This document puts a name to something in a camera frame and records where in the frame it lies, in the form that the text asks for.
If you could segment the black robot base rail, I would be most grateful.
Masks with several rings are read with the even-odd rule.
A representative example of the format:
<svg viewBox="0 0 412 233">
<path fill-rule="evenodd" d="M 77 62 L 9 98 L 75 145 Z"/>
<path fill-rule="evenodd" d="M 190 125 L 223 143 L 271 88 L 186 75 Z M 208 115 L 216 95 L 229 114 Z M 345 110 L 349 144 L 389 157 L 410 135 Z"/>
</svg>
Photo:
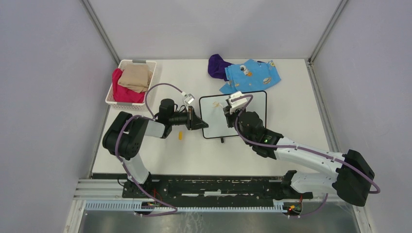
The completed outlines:
<svg viewBox="0 0 412 233">
<path fill-rule="evenodd" d="M 280 210 L 276 201 L 312 199 L 281 176 L 205 176 L 149 174 L 141 185 L 127 180 L 122 197 L 142 199 L 143 211 Z"/>
</svg>

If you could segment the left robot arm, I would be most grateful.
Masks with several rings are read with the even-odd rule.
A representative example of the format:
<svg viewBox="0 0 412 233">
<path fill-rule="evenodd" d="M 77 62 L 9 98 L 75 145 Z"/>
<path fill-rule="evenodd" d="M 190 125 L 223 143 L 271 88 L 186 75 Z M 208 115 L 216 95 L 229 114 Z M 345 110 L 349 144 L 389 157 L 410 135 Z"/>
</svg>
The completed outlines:
<svg viewBox="0 0 412 233">
<path fill-rule="evenodd" d="M 163 99 L 155 119 L 121 111 L 105 133 L 103 147 L 120 161 L 128 175 L 127 179 L 135 184 L 134 191 L 141 198 L 150 196 L 153 191 L 151 173 L 139 155 L 144 137 L 165 139 L 173 126 L 180 125 L 186 126 L 189 131 L 209 127 L 192 106 L 178 110 L 172 99 Z"/>
</svg>

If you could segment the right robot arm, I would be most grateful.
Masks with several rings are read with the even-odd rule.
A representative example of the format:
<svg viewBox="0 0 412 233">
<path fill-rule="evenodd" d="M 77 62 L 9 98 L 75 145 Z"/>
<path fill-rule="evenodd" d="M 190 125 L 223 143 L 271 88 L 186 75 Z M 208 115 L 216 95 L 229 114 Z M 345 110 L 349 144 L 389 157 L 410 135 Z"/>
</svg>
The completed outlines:
<svg viewBox="0 0 412 233">
<path fill-rule="evenodd" d="M 318 192 L 337 195 L 349 204 L 363 207 L 370 194 L 377 194 L 375 173 L 356 150 L 332 152 L 300 145 L 264 127 L 256 112 L 223 109 L 229 128 L 234 128 L 245 144 L 259 156 L 295 163 L 314 170 L 303 173 L 290 170 L 284 175 L 281 193 L 293 198 L 298 193 Z"/>
</svg>

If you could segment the white whiteboard black frame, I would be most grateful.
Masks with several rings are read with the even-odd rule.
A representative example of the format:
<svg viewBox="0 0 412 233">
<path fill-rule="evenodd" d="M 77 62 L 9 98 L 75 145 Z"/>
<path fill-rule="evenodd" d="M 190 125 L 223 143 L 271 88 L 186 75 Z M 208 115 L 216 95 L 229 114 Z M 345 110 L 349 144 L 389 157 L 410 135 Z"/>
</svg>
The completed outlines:
<svg viewBox="0 0 412 233">
<path fill-rule="evenodd" d="M 266 126 L 267 118 L 267 93 L 265 91 L 249 92 L 253 95 L 251 103 L 246 107 L 248 112 L 256 112 Z M 218 103 L 227 106 L 226 99 L 229 95 L 205 96 L 199 99 L 201 119 L 209 124 L 208 128 L 202 129 L 205 139 L 224 138 L 237 136 L 234 128 L 228 128 L 223 109 Z"/>
</svg>

